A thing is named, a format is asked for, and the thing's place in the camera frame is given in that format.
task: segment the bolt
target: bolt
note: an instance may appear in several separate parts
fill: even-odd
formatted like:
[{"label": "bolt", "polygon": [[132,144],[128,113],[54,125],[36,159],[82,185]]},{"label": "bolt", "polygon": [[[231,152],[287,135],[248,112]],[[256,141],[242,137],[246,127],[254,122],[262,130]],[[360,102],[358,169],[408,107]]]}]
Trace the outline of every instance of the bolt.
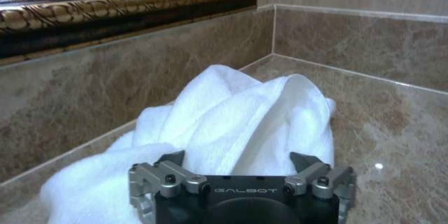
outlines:
[{"label": "bolt", "polygon": [[168,174],[166,176],[166,182],[170,183],[170,184],[176,183],[176,176],[175,176],[175,174]]},{"label": "bolt", "polygon": [[292,189],[291,186],[284,186],[284,188],[283,188],[283,192],[286,193],[286,195],[292,195],[292,194],[295,194],[295,191],[294,191],[294,189]]},{"label": "bolt", "polygon": [[320,186],[328,186],[328,184],[330,184],[330,179],[328,179],[328,177],[320,177],[319,179],[318,179],[318,185],[320,185]]}]

